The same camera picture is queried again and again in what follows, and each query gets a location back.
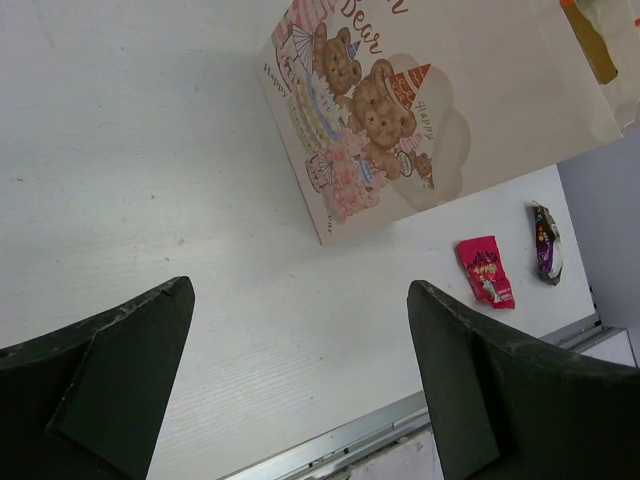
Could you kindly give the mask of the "yellow chips bag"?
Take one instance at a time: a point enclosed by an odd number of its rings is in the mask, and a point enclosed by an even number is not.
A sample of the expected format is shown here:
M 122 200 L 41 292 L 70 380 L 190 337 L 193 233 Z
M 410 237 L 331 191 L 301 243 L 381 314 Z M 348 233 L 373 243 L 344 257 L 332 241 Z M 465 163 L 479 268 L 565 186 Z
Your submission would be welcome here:
M 574 0 L 560 1 L 561 8 L 569 21 L 574 35 L 600 85 L 609 84 L 618 76 L 618 70 L 611 58 L 602 35 L 581 11 Z

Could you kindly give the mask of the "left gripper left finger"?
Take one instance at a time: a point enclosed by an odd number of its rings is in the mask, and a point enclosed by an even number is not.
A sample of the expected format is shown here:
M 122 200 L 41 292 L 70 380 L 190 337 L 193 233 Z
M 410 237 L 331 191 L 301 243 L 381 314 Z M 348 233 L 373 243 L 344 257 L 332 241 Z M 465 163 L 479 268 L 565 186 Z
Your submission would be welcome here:
M 146 478 L 194 306 L 175 277 L 2 349 L 2 478 Z

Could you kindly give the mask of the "red candy packet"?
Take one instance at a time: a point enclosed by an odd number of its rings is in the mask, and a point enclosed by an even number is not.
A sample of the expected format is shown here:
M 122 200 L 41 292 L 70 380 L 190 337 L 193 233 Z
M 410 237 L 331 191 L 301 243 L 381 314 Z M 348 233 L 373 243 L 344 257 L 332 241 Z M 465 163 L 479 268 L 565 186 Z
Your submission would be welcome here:
M 455 252 L 478 301 L 494 309 L 515 308 L 512 286 L 494 236 L 463 240 Z

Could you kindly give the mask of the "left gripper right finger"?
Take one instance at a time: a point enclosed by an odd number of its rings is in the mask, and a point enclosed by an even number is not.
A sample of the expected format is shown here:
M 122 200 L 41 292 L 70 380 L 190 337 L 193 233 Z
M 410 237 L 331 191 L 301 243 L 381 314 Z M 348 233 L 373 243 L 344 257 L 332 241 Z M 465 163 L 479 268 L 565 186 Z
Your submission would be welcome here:
M 424 280 L 408 318 L 448 479 L 635 479 L 639 372 L 543 342 Z

